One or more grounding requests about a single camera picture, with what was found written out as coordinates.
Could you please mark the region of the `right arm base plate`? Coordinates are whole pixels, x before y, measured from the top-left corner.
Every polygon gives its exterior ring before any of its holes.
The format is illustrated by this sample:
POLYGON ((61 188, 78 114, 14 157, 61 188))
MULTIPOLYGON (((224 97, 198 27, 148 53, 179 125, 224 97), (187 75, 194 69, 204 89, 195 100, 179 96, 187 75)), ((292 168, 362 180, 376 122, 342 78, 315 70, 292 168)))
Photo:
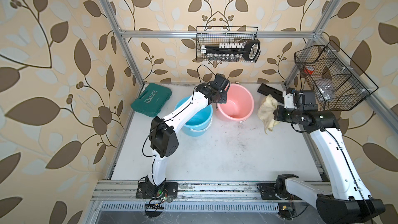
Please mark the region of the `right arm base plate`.
POLYGON ((275 190, 275 183, 258 183, 257 189, 262 200, 287 200, 287 197, 280 196, 275 190))

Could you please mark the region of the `beige cleaning cloth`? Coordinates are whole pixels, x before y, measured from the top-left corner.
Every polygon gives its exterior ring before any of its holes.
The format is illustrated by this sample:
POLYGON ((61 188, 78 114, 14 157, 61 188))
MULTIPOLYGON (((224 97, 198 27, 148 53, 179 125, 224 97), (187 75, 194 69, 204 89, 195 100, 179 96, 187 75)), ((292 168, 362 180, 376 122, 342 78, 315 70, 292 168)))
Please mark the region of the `beige cleaning cloth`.
POLYGON ((264 132, 272 132, 273 128, 280 122, 274 119, 274 111, 278 102, 272 95, 267 95, 261 102, 257 116, 264 124, 264 132))

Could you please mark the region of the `blue plastic bucket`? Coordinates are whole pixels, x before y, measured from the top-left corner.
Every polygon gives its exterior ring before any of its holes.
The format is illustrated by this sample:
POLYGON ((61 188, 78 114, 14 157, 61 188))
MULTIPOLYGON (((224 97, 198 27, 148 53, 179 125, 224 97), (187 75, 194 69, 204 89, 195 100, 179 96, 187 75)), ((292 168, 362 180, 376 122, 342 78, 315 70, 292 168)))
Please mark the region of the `blue plastic bucket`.
POLYGON ((188 136, 203 135, 211 126, 213 108, 205 96, 185 97, 175 107, 176 117, 170 123, 188 136))

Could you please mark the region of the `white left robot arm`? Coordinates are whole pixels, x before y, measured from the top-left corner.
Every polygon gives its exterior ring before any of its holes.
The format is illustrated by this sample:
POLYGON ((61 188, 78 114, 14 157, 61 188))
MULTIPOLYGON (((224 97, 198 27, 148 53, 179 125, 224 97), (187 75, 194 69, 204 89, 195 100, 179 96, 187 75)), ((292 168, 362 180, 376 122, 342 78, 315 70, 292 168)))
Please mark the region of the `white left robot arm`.
POLYGON ((192 95, 172 113, 163 118, 153 118, 148 139, 154 159, 145 184, 154 198, 160 195, 160 191, 166 193, 167 159, 178 148, 178 132, 199 111, 213 103, 225 104, 229 88, 230 81, 217 74, 213 81, 195 86, 192 95))

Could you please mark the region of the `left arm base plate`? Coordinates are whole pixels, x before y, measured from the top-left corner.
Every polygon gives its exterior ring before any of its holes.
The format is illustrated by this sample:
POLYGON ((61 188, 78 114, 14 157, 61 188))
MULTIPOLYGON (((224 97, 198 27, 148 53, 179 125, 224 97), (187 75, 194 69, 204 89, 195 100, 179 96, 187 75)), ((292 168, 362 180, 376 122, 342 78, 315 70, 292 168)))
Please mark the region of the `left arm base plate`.
POLYGON ((165 199, 172 201, 177 198, 178 183, 177 182, 163 182, 159 186, 155 186, 146 179, 138 183, 136 198, 137 199, 165 199))

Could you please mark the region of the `pink plastic bucket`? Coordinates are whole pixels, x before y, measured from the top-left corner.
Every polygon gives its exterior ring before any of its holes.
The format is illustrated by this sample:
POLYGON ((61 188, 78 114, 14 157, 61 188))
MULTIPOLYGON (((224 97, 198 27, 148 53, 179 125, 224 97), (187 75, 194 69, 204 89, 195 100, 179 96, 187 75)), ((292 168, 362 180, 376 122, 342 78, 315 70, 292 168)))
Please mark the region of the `pink plastic bucket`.
POLYGON ((227 92, 227 102, 217 104, 215 114, 222 121, 242 122, 254 111, 254 98, 242 85, 232 84, 227 92))

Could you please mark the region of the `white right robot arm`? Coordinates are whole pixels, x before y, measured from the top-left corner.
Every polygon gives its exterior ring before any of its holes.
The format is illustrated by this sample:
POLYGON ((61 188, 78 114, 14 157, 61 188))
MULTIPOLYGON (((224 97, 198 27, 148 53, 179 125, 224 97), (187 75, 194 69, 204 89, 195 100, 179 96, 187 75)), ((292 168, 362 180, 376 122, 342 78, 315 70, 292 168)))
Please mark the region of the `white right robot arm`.
POLYGON ((277 177, 279 198, 296 196, 314 207, 326 224, 359 224, 386 211, 380 199, 372 197, 361 180, 343 141, 340 125, 331 111, 319 111, 311 90, 287 89, 284 104, 277 106, 274 119, 301 125, 315 142, 324 162, 331 191, 323 191, 293 174, 277 177))

